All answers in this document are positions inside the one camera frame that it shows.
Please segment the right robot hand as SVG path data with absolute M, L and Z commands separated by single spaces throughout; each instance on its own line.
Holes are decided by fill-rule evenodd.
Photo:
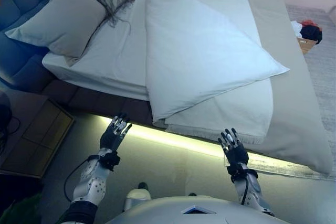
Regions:
M 218 142 L 220 143 L 230 165 L 248 164 L 248 153 L 234 128 L 231 130 L 224 129 L 224 131 L 220 133 Z

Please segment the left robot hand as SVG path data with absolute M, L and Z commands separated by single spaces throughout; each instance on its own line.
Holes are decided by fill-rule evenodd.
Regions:
M 132 124 L 126 114 L 120 113 L 113 117 L 100 138 L 99 156 L 105 156 L 106 153 L 114 152 L 118 149 Z

